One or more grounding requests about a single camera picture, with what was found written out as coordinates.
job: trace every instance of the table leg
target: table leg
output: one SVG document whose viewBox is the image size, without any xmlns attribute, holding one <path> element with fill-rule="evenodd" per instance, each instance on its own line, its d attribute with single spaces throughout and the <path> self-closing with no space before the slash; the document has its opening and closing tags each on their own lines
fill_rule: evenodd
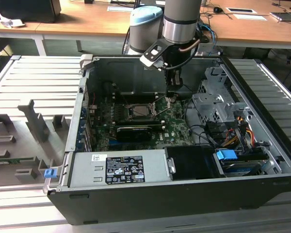
<svg viewBox="0 0 291 233">
<path fill-rule="evenodd" d="M 79 51 L 79 52 L 82 52 L 83 49 L 82 49 L 81 41 L 80 41 L 80 40 L 76 40 L 76 42 L 77 42 L 77 48 L 78 48 L 78 51 Z"/>
<path fill-rule="evenodd" d="M 38 52 L 40 56 L 47 56 L 47 47 L 45 44 L 45 40 L 43 39 L 43 36 L 36 35 L 33 37 L 35 41 L 35 45 L 37 46 Z"/>
</svg>

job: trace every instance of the wooden desk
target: wooden desk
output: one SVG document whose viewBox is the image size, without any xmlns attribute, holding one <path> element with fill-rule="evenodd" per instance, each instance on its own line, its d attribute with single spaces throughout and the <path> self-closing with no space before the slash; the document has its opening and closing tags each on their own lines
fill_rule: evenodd
<svg viewBox="0 0 291 233">
<path fill-rule="evenodd" d="M 212 0 L 226 13 L 226 7 L 254 9 L 258 15 L 283 12 L 272 6 L 271 0 Z M 291 2 L 281 2 L 289 9 Z M 108 4 L 96 2 L 61 0 L 61 15 L 56 23 L 26 23 L 26 27 L 7 29 L 0 25 L 0 37 L 34 39 L 40 55 L 46 55 L 46 39 L 76 40 L 81 50 L 81 40 L 123 41 L 129 27 L 128 12 L 108 12 Z M 201 12 L 213 13 L 213 6 L 201 8 Z M 217 45 L 259 48 L 291 49 L 291 24 L 278 23 L 273 16 L 264 16 L 267 21 L 229 19 L 226 15 L 213 15 L 212 29 L 218 35 Z M 201 17 L 205 23 L 208 19 Z"/>
<path fill-rule="evenodd" d="M 91 36 L 125 36 L 130 12 L 107 11 L 108 4 L 61 0 L 61 15 L 56 23 L 41 23 L 36 33 Z"/>
</svg>

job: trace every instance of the barcode sticker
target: barcode sticker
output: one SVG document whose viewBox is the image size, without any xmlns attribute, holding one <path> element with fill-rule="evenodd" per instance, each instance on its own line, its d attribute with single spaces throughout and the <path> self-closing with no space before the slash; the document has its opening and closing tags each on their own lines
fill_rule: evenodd
<svg viewBox="0 0 291 233">
<path fill-rule="evenodd" d="M 106 161 L 107 154 L 92 154 L 92 162 Z"/>
</svg>

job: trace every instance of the floor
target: floor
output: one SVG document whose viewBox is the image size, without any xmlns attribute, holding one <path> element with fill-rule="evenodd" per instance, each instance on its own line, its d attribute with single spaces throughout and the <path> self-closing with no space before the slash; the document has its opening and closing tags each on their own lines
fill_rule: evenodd
<svg viewBox="0 0 291 233">
<path fill-rule="evenodd" d="M 77 51 L 77 45 L 75 41 L 60 41 L 60 40 L 47 40 L 46 42 L 48 55 L 50 56 L 80 56 L 82 52 Z M 38 55 L 38 50 L 35 43 L 31 39 L 0 39 L 0 51 L 5 47 L 5 50 L 9 55 Z M 122 43 L 110 43 L 110 42 L 91 42 L 82 41 L 83 53 L 90 53 L 94 55 L 113 55 L 120 54 L 122 49 Z M 242 58 L 245 48 L 240 47 L 222 47 L 224 54 L 229 58 Z M 259 49 L 253 49 L 251 51 L 253 57 L 260 58 L 261 53 L 265 51 Z M 4 64 L 8 61 L 7 54 L 2 51 L 0 53 L 0 71 Z M 291 50 L 271 50 L 266 59 L 263 59 L 263 63 L 268 69 L 281 81 L 283 81 L 289 71 L 291 70 Z M 291 83 L 291 73 L 285 81 L 285 85 L 289 86 Z"/>
</svg>

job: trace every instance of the desk surface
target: desk surface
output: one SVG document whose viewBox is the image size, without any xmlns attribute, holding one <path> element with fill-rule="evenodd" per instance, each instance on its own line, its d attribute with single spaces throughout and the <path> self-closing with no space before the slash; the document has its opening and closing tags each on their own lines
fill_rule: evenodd
<svg viewBox="0 0 291 233">
<path fill-rule="evenodd" d="M 219 4 L 225 13 L 230 13 L 226 7 L 253 9 L 257 15 L 269 15 L 270 12 L 283 12 L 272 6 L 270 0 L 212 0 L 212 4 Z M 289 10 L 291 2 L 281 1 L 282 7 Z M 213 6 L 202 7 L 201 12 L 213 13 Z M 229 19 L 226 15 L 213 15 L 210 19 L 212 29 L 218 34 L 219 41 L 270 43 L 291 45 L 291 23 L 280 22 L 273 16 L 263 16 L 267 21 L 236 19 L 233 15 Z"/>
<path fill-rule="evenodd" d="M 35 33 L 35 30 L 39 26 L 40 23 L 38 22 L 26 22 L 25 27 L 19 27 L 19 28 L 5 28 L 0 23 L 0 33 Z"/>
<path fill-rule="evenodd" d="M 254 9 L 258 15 L 269 15 L 270 12 L 283 12 L 272 6 L 271 0 L 212 0 L 219 4 L 227 13 L 225 7 Z M 291 2 L 282 1 L 286 9 Z M 96 2 L 84 4 L 84 1 L 61 0 L 61 15 L 53 24 L 26 23 L 26 27 L 6 29 L 0 25 L 0 32 L 7 33 L 37 33 L 61 35 L 92 35 L 92 36 L 124 36 L 129 27 L 127 12 L 108 12 L 108 4 Z M 212 13 L 213 6 L 201 8 L 201 12 Z M 213 15 L 210 24 L 218 35 L 220 42 L 244 42 L 291 45 L 291 23 L 278 23 L 272 16 L 264 16 L 267 21 L 229 19 L 226 15 Z M 208 19 L 201 17 L 205 23 Z"/>
</svg>

